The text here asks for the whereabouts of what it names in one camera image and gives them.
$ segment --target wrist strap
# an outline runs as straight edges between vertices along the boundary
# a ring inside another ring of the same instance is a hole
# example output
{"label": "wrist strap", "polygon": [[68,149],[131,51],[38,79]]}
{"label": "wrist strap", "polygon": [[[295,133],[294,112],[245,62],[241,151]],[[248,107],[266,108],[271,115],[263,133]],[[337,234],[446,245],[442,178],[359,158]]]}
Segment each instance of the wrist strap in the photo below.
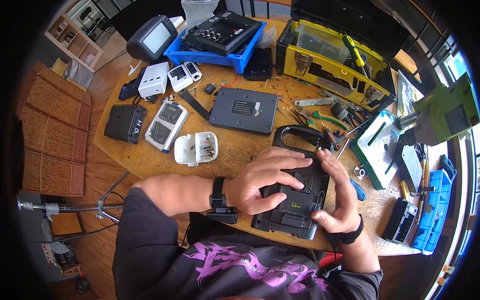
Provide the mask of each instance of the wrist strap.
{"label": "wrist strap", "polygon": [[218,177],[213,182],[213,192],[210,196],[210,206],[215,208],[227,208],[227,200],[225,195],[222,194],[223,191],[223,181],[225,177]]}
{"label": "wrist strap", "polygon": [[227,199],[222,194],[223,180],[225,180],[224,177],[218,177],[213,182],[213,191],[210,196],[210,206],[213,208],[213,212],[207,213],[207,217],[218,222],[236,224],[238,213],[233,211],[233,207],[227,206]]}
{"label": "wrist strap", "polygon": [[361,214],[359,214],[359,216],[360,216],[360,224],[357,230],[349,233],[340,234],[343,244],[351,244],[359,237],[361,231],[363,230],[363,217],[361,216]]}

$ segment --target round wooden table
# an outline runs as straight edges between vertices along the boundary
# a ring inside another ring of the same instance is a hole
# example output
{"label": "round wooden table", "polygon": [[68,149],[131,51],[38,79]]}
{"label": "round wooden table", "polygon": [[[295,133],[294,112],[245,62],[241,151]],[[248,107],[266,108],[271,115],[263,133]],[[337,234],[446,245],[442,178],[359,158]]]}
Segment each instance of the round wooden table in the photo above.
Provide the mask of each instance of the round wooden table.
{"label": "round wooden table", "polygon": [[[285,27],[286,23],[281,21],[274,20],[264,20],[267,21],[268,25],[266,29],[275,25],[277,36],[280,35],[281,31]],[[273,57],[275,57],[275,43],[272,43]],[[137,65],[138,60],[132,60],[131,65]],[[181,175],[198,175],[206,178],[215,178],[215,177],[235,177],[252,159],[256,157],[263,149],[270,147],[272,145],[273,134],[270,136],[260,136],[251,133],[238,132],[229,129],[217,128],[211,126],[207,121],[205,121],[193,108],[187,104],[182,98],[178,96],[177,93],[174,93],[171,89],[171,85],[168,85],[167,91],[164,95],[159,95],[159,101],[156,104],[150,102],[141,101],[140,105],[148,109],[148,113],[144,119],[144,125],[141,130],[141,138],[138,144],[128,144],[122,141],[115,141],[106,136],[104,136],[105,124],[107,123],[108,115],[110,109],[115,104],[131,104],[132,99],[127,99],[125,101],[119,101],[118,95],[123,84],[131,81],[132,79],[138,76],[138,72],[141,67],[147,66],[148,64],[142,62],[140,67],[132,74],[128,75],[130,70],[129,67],[125,68],[123,71],[115,89],[110,95],[108,103],[103,111],[100,122],[97,126],[96,133],[94,136],[94,144],[102,149],[106,154],[113,158],[120,165],[124,166],[128,171],[135,174],[139,178],[146,178],[155,174],[162,173],[178,173]],[[213,100],[215,99],[214,95],[207,95],[204,92],[204,88],[209,83],[216,83],[217,86],[220,86],[220,83],[226,79],[226,84],[231,84],[234,82],[236,75],[232,67],[225,67],[213,64],[201,64],[199,66],[200,71],[203,74],[202,81],[198,85],[197,93],[194,97],[197,101],[203,105],[203,107],[209,111],[212,108]],[[283,101],[292,105],[289,98],[293,99],[308,99],[308,98],[317,98],[319,97],[318,91],[319,87],[315,85],[307,86],[296,81],[293,77],[290,76],[279,76],[276,74],[275,70],[273,72],[272,78],[268,80],[266,86],[265,82],[257,81],[248,81],[243,79],[242,76],[238,76],[237,82],[233,85],[234,88],[241,88],[247,90],[268,92],[272,94],[280,93],[284,97]],[[143,138],[145,131],[148,125],[151,123],[153,116],[158,111],[161,99],[169,94],[174,94],[177,99],[175,100],[182,106],[184,106],[189,111],[189,116],[183,125],[179,136],[186,135],[188,133],[192,134],[195,132],[205,132],[211,131],[214,132],[218,137],[218,157],[216,160],[209,163],[201,163],[197,167],[188,167],[187,165],[180,165],[175,162],[173,151],[170,151],[169,154],[160,152],[158,149],[153,147]],[[291,115],[287,111],[287,105],[279,102],[278,108],[281,109],[285,114]],[[307,109],[311,111],[319,111],[321,115],[332,116],[330,113],[329,107],[315,106],[308,107]],[[315,120],[316,126],[321,128],[322,125],[319,120]],[[339,129],[341,132],[343,130],[331,124],[329,122],[324,123],[328,124],[331,130]],[[292,122],[283,114],[277,111],[274,123],[274,132],[275,129],[283,125],[291,125]],[[287,138],[285,140],[286,144],[289,144],[293,147],[303,148],[306,150],[314,151],[314,147],[307,143],[304,140],[297,139],[294,137]],[[390,214],[393,209],[393,205],[396,202],[397,197],[400,197],[401,189],[399,185],[399,177],[396,175],[387,189],[383,191],[376,191],[372,187],[372,183],[368,177],[364,177],[362,181],[353,175],[352,170],[355,166],[360,166],[357,158],[350,149],[346,149],[341,157],[341,162],[347,169],[350,177],[355,180],[366,192],[367,199],[364,202],[358,203],[359,212],[363,216],[364,220],[364,230],[369,234],[370,238],[373,241],[375,249],[379,255],[400,255],[400,254],[411,254],[419,253],[418,250],[410,248],[415,232],[417,231],[416,226],[414,225],[411,229],[406,241],[402,245],[396,245],[390,242],[387,242],[380,238],[380,235],[383,233],[383,230],[386,226],[386,223],[390,217]],[[436,157],[431,162],[430,166],[434,168]],[[335,183],[333,180],[330,180],[328,186],[328,192],[325,199],[324,209],[326,211],[332,212],[335,208]],[[332,248],[324,238],[324,235],[321,232],[317,232],[313,240],[302,240],[293,237],[290,234],[282,232],[264,232],[256,230],[250,227],[252,221],[252,216],[239,213],[239,221],[233,227],[238,228],[243,231],[247,231],[251,234],[261,236],[270,240],[276,240],[290,245],[301,246],[310,249],[332,251]]]}

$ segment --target blue plastic tray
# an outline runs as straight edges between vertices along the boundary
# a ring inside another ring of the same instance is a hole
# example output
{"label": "blue plastic tray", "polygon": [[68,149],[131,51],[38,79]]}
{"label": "blue plastic tray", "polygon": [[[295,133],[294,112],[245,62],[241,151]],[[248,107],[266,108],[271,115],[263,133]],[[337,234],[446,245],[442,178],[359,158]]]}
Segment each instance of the blue plastic tray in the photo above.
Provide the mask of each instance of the blue plastic tray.
{"label": "blue plastic tray", "polygon": [[444,227],[452,189],[452,182],[444,169],[430,173],[430,178],[430,186],[434,186],[435,191],[429,193],[427,211],[421,216],[412,244],[413,248],[422,251],[424,255],[431,255],[435,251]]}
{"label": "blue plastic tray", "polygon": [[184,61],[193,61],[198,63],[205,62],[234,67],[235,73],[242,75],[243,69],[245,69],[250,57],[252,57],[253,51],[258,47],[258,43],[264,36],[264,29],[266,25],[266,22],[262,22],[262,26],[260,26],[258,31],[255,33],[242,55],[228,54],[227,56],[222,56],[210,51],[180,51],[180,44],[182,42],[181,37],[185,35],[186,29],[181,33],[181,35],[173,40],[163,55],[167,56],[175,66],[179,66],[180,62]]}

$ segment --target monitor screen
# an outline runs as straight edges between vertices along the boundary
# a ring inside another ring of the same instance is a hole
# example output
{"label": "monitor screen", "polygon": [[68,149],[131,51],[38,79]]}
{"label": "monitor screen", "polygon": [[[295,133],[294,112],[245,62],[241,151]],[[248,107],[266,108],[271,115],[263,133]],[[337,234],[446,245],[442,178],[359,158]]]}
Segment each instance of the monitor screen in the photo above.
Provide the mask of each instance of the monitor screen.
{"label": "monitor screen", "polygon": [[143,44],[147,46],[150,51],[156,53],[170,37],[170,35],[171,34],[165,25],[160,23],[149,35],[147,35],[147,37],[143,40]]}

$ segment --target yellow toolbox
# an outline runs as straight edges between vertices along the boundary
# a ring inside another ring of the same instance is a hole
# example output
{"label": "yellow toolbox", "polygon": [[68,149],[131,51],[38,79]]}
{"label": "yellow toolbox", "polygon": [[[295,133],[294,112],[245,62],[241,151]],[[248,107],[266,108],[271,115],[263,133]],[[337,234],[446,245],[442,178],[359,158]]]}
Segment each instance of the yellow toolbox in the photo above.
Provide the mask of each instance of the yellow toolbox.
{"label": "yellow toolbox", "polygon": [[[396,19],[369,0],[292,0],[291,17],[276,44],[279,74],[316,84],[368,111],[396,100],[389,61],[410,35]],[[348,57],[346,34],[365,67]]]}

